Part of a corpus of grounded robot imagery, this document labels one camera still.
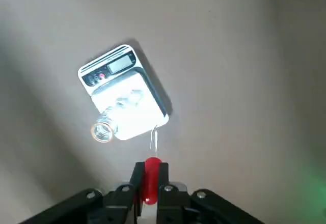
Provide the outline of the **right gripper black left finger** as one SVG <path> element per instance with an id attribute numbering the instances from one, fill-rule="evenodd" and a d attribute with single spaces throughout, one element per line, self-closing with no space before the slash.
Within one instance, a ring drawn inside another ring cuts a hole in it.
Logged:
<path id="1" fill-rule="evenodd" d="M 22 223 L 137 223 L 144 175 L 145 163 L 137 162 L 130 180 L 115 190 L 87 188 Z"/>

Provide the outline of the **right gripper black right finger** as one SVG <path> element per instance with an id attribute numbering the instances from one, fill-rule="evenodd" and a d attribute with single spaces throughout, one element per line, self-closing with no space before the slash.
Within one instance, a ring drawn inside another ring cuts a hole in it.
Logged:
<path id="1" fill-rule="evenodd" d="M 182 183 L 169 181 L 169 164 L 161 162 L 158 170 L 157 223 L 262 223 L 208 189 L 192 194 Z"/>

